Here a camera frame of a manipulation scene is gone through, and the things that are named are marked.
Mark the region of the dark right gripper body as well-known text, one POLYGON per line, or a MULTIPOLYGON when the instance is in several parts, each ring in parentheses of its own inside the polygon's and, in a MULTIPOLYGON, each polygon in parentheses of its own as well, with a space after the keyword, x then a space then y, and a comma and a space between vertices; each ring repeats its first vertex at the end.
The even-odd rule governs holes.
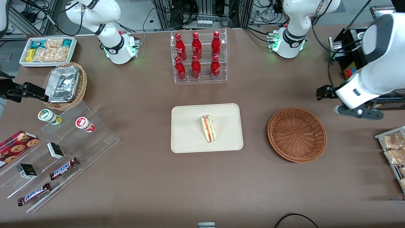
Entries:
POLYGON ((15 88, 13 79, 15 79, 15 76, 10 76, 0 71, 0 95, 6 95, 9 90, 15 88))

